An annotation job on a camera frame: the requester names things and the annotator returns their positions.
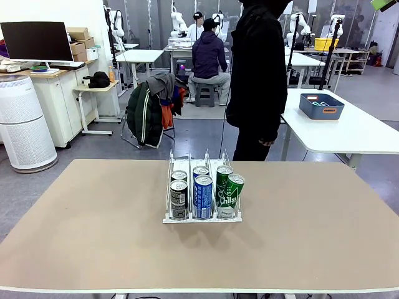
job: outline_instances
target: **yellow crate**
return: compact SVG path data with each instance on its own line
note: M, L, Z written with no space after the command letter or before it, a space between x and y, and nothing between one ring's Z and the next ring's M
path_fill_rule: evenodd
M316 51L328 51L331 46L332 39L315 39L314 49ZM337 46L339 39L335 40L334 48Z

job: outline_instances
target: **person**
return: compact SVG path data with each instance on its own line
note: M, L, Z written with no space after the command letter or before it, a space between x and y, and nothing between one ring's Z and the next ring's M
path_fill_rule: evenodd
M290 1L240 2L243 16L231 33L233 69L226 119L239 128L233 161L265 161L287 101L284 39L277 18Z
M202 32L204 32L204 17L200 11L197 11L193 18L195 23L189 26L187 37L189 37L191 41L195 42L201 37Z
M214 19L204 21L204 32L193 46L194 73L188 78L190 99L187 102L195 102L196 84L205 83L221 86L220 106L226 106L230 94L230 74L226 73L227 62L224 54L224 46L216 34L218 23Z

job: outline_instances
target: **orange bottle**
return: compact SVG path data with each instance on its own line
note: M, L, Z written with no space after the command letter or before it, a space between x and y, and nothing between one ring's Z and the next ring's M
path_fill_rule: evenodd
M108 77L110 77L110 82L111 83L115 82L115 74L113 73L112 67L110 67L110 70L108 72Z

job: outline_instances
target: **can rack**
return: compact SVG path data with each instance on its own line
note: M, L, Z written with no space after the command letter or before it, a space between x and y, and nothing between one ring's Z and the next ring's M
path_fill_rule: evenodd
M169 170L168 170L168 184L166 186L166 212L163 223L172 224L172 223L214 223L214 222L242 222L243 219L241 217L241 198L239 197L237 200L236 208L234 210L234 214L232 218L229 219L219 219L218 212L216 210L216 173L217 168L219 166L230 166L230 161L226 151L222 154L221 159L210 159L209 152L206 150L204 159L193 159L191 157L191 152L188 153L188 158L185 159L175 159L172 151L170 151L169 158ZM194 200L193 200L193 169L197 166L206 166L209 169L209 175L213 180L213 195L212 195L212 210L213 216L210 219L196 219L194 217ZM189 215L187 219L184 220L176 220L172 218L171 212L171 201L170 201L170 179L173 171L183 170L187 173L187 184L188 184L188 210Z

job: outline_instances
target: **black monitor screen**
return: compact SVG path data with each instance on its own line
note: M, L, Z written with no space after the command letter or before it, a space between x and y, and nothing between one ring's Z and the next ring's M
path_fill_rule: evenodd
M10 59L74 61L63 22L1 23Z

